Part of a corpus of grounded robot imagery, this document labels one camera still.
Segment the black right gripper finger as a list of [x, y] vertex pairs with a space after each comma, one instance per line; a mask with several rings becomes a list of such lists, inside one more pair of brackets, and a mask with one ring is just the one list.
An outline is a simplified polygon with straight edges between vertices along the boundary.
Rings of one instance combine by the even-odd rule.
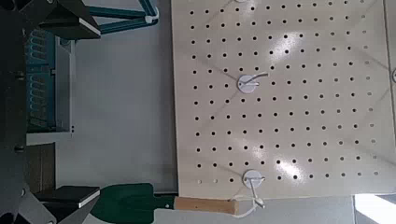
[[18, 11], [33, 29], [66, 40], [99, 39], [99, 25], [82, 0], [18, 0]]
[[99, 187], [85, 186], [25, 193], [12, 224], [82, 224], [99, 198]]

